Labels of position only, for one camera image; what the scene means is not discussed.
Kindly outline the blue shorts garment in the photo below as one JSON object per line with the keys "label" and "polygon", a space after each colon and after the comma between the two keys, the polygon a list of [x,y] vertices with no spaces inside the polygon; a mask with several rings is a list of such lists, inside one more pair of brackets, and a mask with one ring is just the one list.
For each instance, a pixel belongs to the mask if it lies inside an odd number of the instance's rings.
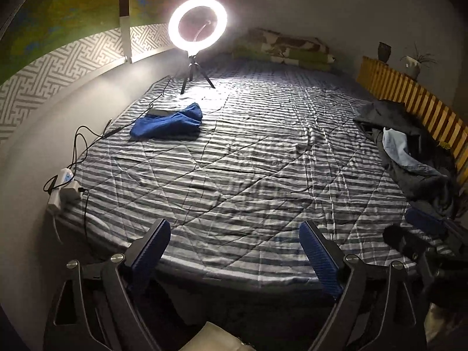
{"label": "blue shorts garment", "polygon": [[147,113],[136,120],[130,136],[134,140],[148,140],[195,135],[202,119],[203,112],[198,103],[165,115]]}

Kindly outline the grey dark clothes pile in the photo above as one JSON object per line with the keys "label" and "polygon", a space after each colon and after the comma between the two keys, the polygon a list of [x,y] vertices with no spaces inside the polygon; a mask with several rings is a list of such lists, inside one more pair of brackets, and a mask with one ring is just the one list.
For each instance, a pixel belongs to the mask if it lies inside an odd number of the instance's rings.
{"label": "grey dark clothes pile", "polygon": [[[412,207],[437,219],[456,217],[460,208],[460,188],[454,157],[433,139],[416,116],[407,112],[402,103],[379,100],[364,105],[354,122],[358,130],[374,142],[384,169]],[[382,146],[385,128],[403,132],[407,136],[409,154],[435,168],[440,175],[426,177],[396,164]]]}

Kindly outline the light blue garment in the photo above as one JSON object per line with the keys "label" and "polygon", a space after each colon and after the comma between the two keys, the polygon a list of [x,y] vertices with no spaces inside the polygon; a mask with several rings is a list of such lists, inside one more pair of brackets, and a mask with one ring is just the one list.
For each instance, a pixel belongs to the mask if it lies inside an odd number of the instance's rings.
{"label": "light blue garment", "polygon": [[435,168],[424,164],[409,154],[407,136],[392,128],[385,128],[382,134],[382,146],[386,154],[403,169],[422,176],[439,176]]}

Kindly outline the white power strip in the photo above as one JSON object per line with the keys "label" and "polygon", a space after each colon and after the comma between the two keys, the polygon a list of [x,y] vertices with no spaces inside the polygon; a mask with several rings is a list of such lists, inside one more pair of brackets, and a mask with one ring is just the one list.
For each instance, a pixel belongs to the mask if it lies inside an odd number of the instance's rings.
{"label": "white power strip", "polygon": [[48,198],[47,210],[53,216],[58,215],[68,201],[78,200],[82,197],[84,188],[75,179],[73,171],[63,168],[56,178],[52,179],[52,186]]}

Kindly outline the yellow wooden slatted headboard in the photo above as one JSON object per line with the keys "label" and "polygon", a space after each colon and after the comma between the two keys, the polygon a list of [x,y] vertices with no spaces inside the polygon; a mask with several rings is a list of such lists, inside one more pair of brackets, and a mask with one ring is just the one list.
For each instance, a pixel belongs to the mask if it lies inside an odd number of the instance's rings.
{"label": "yellow wooden slatted headboard", "polygon": [[409,76],[367,56],[362,58],[357,82],[379,100],[402,103],[434,140],[447,145],[455,158],[457,182],[467,186],[467,124],[449,106]]}

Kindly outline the white potted plant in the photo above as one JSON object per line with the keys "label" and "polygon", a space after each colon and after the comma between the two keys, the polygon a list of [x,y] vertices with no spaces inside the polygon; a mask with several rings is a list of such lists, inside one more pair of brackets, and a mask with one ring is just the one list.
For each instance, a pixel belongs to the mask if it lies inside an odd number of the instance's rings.
{"label": "white potted plant", "polygon": [[415,82],[420,75],[422,67],[437,65],[435,56],[429,52],[422,53],[418,49],[416,42],[413,43],[412,53],[401,56],[400,60],[404,62],[405,74]]}

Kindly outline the dark vase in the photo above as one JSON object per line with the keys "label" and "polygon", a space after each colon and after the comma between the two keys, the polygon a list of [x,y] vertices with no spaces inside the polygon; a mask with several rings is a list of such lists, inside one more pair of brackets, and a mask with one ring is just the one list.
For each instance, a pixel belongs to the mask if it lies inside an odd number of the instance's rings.
{"label": "dark vase", "polygon": [[390,45],[380,42],[378,45],[378,60],[387,63],[390,59],[392,48]]}

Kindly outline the green patterned pillow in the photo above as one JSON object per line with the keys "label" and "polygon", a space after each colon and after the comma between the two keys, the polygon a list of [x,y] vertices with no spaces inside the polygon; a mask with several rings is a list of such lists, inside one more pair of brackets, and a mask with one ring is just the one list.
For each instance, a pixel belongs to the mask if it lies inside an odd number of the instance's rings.
{"label": "green patterned pillow", "polygon": [[302,38],[266,29],[249,29],[235,40],[233,58],[253,59],[301,67],[307,70],[332,70],[335,56],[329,46],[316,37]]}

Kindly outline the black mini tripod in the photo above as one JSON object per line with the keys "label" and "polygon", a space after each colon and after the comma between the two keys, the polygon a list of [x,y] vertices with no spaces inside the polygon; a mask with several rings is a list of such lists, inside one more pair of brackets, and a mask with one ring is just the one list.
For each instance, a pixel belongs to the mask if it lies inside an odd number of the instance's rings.
{"label": "black mini tripod", "polygon": [[209,86],[215,89],[215,86],[211,79],[209,78],[208,74],[202,68],[202,66],[197,62],[196,56],[188,56],[188,68],[185,78],[183,79],[183,84],[180,90],[180,94],[183,95],[186,92],[186,87],[188,82],[192,82],[194,80],[195,72],[199,73],[205,81],[208,82]]}

